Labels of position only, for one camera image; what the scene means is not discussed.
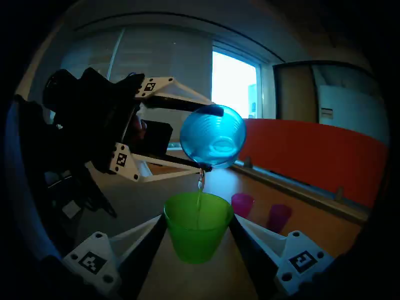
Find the blue plastic bowl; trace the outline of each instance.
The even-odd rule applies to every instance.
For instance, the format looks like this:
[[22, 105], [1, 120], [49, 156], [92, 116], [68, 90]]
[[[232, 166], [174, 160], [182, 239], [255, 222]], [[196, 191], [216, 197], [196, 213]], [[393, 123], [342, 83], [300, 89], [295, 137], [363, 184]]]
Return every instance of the blue plastic bowl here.
[[180, 130], [185, 154], [199, 164], [227, 168], [246, 140], [246, 125], [232, 108], [206, 105], [191, 113]]

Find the orange panel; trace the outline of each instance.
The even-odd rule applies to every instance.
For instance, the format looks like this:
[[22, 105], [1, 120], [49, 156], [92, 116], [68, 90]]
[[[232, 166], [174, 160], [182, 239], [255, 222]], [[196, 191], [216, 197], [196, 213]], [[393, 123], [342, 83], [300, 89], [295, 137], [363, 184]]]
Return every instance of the orange panel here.
[[310, 122], [246, 119], [239, 159], [372, 207], [388, 148], [364, 134]]

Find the window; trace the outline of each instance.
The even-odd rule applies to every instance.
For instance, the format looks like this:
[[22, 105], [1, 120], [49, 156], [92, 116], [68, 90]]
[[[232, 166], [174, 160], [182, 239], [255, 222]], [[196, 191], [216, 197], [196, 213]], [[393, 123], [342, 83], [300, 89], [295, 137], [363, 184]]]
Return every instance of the window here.
[[213, 51], [211, 101], [234, 109], [244, 119], [261, 117], [258, 68]]

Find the green cup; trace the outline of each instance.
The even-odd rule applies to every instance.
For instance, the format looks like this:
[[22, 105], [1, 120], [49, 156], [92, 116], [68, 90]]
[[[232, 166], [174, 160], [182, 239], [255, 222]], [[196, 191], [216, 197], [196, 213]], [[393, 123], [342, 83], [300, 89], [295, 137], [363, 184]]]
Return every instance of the green cup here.
[[189, 264], [201, 264], [213, 257], [232, 220], [234, 210], [221, 197], [186, 192], [168, 199], [164, 214], [173, 248]]

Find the purple cup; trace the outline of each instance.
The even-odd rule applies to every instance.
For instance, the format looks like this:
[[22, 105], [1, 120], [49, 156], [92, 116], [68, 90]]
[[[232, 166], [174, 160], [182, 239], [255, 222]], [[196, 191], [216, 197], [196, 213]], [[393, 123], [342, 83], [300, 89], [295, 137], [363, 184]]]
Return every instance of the purple cup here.
[[233, 212], [242, 218], [247, 218], [252, 210], [254, 198], [245, 193], [237, 193], [232, 196]]
[[272, 205], [269, 211], [266, 228], [275, 233], [280, 233], [292, 215], [292, 209], [284, 204]]

